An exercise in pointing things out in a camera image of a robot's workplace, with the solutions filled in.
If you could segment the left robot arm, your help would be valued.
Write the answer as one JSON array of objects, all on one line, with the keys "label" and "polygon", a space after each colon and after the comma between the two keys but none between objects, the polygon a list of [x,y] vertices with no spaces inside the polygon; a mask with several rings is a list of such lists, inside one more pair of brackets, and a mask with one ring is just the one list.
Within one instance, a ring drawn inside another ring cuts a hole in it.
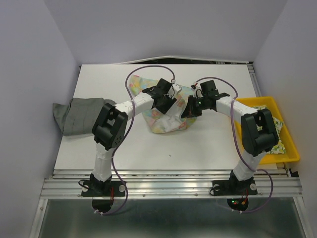
[{"label": "left robot arm", "polygon": [[182,88],[164,79],[157,85],[142,90],[137,96],[124,103],[104,104],[92,128],[96,143],[95,166],[84,188],[94,195],[104,196],[110,191],[111,162],[116,149],[131,130],[126,128],[128,121],[144,111],[156,108],[163,114],[177,101],[176,95]]}]

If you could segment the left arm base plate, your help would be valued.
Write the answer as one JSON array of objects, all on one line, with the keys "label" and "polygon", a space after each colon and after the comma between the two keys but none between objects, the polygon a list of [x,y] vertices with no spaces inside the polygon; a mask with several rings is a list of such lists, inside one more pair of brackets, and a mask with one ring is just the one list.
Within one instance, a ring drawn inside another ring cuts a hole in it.
[{"label": "left arm base plate", "polygon": [[[105,183],[93,183],[87,179],[78,181],[81,187],[81,196],[92,198],[92,209],[95,214],[101,216],[114,215],[125,205],[128,192],[127,187],[120,181],[107,180]],[[113,208],[115,198],[124,198],[122,205],[118,208]]]}]

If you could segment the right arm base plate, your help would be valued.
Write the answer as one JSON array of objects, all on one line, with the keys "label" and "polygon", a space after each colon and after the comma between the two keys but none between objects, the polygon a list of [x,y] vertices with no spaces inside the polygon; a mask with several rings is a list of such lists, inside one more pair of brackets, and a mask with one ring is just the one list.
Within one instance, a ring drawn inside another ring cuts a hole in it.
[{"label": "right arm base plate", "polygon": [[209,190],[211,196],[226,196],[227,204],[232,211],[246,212],[249,206],[249,196],[257,195],[254,180],[251,182],[230,182],[229,180],[213,180]]}]

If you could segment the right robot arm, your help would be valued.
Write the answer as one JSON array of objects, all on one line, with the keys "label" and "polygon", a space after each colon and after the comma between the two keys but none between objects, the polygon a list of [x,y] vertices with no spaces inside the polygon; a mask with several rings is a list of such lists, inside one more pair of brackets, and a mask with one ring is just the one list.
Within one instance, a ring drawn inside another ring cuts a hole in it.
[{"label": "right robot arm", "polygon": [[239,150],[237,136],[233,135],[234,144],[240,158],[236,167],[230,172],[229,179],[212,182],[210,194],[240,195],[250,192],[257,193],[254,173],[260,160],[275,145],[279,137],[270,110],[256,110],[238,102],[237,96],[220,93],[215,85],[215,77],[205,77],[191,85],[194,91],[188,97],[188,102],[182,118],[195,118],[204,110],[214,110],[230,118],[232,132],[235,133],[235,122],[241,127],[241,143],[243,151]]}]

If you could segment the pastel floral skirt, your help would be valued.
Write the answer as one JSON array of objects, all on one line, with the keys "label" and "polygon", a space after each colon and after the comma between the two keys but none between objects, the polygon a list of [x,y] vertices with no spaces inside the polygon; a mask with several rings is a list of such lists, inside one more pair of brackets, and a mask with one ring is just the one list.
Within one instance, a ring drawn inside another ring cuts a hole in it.
[{"label": "pastel floral skirt", "polygon": [[[142,90],[157,85],[158,80],[146,79],[137,75],[132,75],[129,79],[129,89],[136,96]],[[176,102],[166,114],[161,113],[156,108],[142,112],[142,115],[153,133],[169,133],[177,130],[186,130],[195,121],[194,118],[181,118],[184,112],[188,97],[193,95],[192,89],[181,86],[182,90],[176,96]]]}]

